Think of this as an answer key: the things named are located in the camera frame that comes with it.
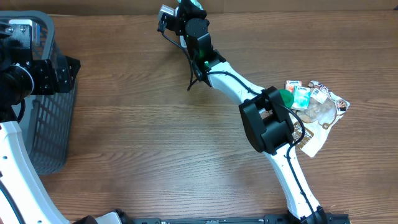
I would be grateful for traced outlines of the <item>teal tissue packet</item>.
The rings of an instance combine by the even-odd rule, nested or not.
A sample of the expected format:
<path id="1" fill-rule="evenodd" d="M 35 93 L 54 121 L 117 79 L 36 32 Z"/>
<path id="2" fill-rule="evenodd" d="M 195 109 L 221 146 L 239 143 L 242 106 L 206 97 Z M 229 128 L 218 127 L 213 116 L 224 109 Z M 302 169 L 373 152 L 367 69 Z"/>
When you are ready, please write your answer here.
<path id="1" fill-rule="evenodd" d="M 294 102 L 292 105 L 292 109 L 300 111 L 306 110 L 310 103 L 310 95 L 311 95 L 310 88 L 295 86 L 293 92 Z"/>

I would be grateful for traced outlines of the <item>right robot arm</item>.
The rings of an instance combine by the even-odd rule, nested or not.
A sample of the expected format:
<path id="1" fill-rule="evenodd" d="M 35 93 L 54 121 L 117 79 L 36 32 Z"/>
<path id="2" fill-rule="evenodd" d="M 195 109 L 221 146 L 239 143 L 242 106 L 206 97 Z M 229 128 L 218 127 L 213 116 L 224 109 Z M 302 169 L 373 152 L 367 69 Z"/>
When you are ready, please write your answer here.
<path id="1" fill-rule="evenodd" d="M 250 145 L 271 163 L 288 205 L 288 223 L 328 223 L 329 219 L 307 184 L 295 152 L 303 139 L 294 138 L 297 118 L 280 90 L 257 86 L 237 73 L 214 48 L 207 12 L 196 1 L 181 0 L 177 8 L 162 5 L 158 31 L 170 30 L 190 67 L 190 84 L 204 82 L 238 104 Z"/>

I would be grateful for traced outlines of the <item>mint green wipes packet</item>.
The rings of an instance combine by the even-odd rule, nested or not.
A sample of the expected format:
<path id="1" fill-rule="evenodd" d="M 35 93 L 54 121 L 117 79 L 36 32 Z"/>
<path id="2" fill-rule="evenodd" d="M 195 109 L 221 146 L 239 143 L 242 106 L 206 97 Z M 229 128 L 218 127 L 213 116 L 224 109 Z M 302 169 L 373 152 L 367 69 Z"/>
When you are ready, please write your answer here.
<path id="1" fill-rule="evenodd" d="M 199 3 L 198 0 L 178 0 L 178 8 L 179 9 L 198 9 L 203 10 L 203 6 Z"/>

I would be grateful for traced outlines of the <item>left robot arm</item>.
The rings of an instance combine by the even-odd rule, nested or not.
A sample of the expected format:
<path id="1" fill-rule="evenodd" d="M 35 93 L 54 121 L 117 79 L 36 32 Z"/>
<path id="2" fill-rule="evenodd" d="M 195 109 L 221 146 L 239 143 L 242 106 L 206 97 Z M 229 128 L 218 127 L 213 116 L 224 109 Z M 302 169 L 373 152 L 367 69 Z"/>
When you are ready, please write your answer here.
<path id="1" fill-rule="evenodd" d="M 39 11 L 1 13 L 1 221 L 66 223 L 40 175 L 67 158 L 80 61 Z"/>

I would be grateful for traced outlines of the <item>orange tissue packet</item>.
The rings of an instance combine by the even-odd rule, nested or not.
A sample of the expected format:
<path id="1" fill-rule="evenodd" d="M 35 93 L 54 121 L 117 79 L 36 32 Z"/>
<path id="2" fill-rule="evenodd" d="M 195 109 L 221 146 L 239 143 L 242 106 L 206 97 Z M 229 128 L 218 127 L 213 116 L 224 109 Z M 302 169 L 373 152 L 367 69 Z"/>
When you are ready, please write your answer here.
<path id="1" fill-rule="evenodd" d="M 294 92 L 296 86 L 302 86 L 302 82 L 300 80 L 287 80 L 285 82 L 285 89 L 291 93 Z"/>

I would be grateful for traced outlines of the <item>green lid jar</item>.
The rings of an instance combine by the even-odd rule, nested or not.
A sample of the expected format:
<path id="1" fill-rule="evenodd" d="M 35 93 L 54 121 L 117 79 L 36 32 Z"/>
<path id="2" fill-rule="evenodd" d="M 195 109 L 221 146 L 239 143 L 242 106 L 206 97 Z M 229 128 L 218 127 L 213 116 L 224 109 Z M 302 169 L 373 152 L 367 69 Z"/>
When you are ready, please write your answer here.
<path id="1" fill-rule="evenodd" d="M 282 97 L 284 105 L 287 108 L 291 108 L 294 103 L 294 95 L 288 90 L 279 90 L 279 93 Z"/>

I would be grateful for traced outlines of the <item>brown white snack bag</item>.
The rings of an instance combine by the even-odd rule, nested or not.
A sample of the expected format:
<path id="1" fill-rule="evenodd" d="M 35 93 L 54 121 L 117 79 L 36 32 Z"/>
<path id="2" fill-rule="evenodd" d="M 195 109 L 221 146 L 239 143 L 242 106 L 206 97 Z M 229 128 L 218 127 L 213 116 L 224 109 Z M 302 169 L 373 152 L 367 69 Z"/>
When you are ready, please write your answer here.
<path id="1" fill-rule="evenodd" d="M 312 80 L 308 108 L 296 110 L 305 126 L 305 136 L 297 147 L 306 155 L 315 157 L 323 147 L 333 125 L 343 117 L 350 103 L 330 91 L 324 84 Z"/>

